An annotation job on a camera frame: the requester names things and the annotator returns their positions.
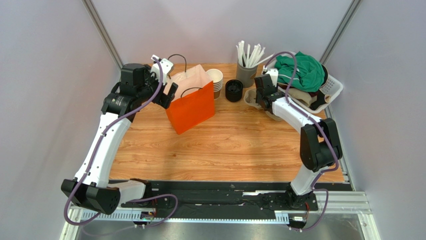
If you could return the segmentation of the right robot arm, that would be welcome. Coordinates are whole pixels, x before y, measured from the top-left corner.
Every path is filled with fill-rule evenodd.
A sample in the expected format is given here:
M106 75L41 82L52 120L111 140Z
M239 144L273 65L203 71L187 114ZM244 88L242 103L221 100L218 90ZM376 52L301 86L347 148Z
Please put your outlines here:
M300 135L302 165L284 194L287 207L299 209L312 195L321 175L339 168L343 151L337 124L331 118L322 119L302 109L287 93L278 90L269 74L255 77L254 82L256 103L287 122Z

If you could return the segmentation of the orange paper bag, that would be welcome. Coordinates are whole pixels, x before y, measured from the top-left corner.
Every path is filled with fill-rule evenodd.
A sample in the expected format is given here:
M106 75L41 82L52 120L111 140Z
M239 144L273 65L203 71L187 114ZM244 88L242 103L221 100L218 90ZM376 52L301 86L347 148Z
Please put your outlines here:
M178 88L165 112L178 135L215 115L213 80L201 64L168 77L166 93L172 83Z

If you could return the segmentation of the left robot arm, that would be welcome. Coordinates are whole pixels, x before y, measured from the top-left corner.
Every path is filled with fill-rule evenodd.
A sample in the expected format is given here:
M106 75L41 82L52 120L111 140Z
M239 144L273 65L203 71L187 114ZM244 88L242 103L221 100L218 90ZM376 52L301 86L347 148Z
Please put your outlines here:
M123 203L141 199L151 184L132 178L110 184L109 175L119 145L141 106L155 103L167 109L178 89L167 86L173 63L160 59L153 65L127 63L120 70L120 80L103 100L99 135L73 179L65 179L61 191L71 202L88 210L110 215Z

